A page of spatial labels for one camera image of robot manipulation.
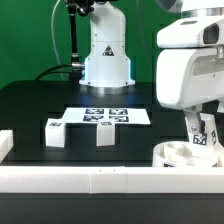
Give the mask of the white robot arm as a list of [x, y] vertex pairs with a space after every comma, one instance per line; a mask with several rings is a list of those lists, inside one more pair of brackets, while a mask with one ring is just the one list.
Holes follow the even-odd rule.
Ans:
[[[204, 131], [204, 103], [224, 98], [224, 0], [155, 0], [181, 18], [161, 29], [157, 45], [156, 93], [161, 106], [185, 112], [188, 129]], [[82, 85], [132, 85], [125, 54], [125, 17], [107, 0], [93, 0], [91, 51]]]

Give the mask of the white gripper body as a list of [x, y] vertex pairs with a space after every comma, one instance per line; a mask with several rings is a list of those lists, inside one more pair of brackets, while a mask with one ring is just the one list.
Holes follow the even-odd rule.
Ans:
[[216, 48], [163, 50], [156, 93], [163, 107], [177, 110], [224, 98], [224, 58]]

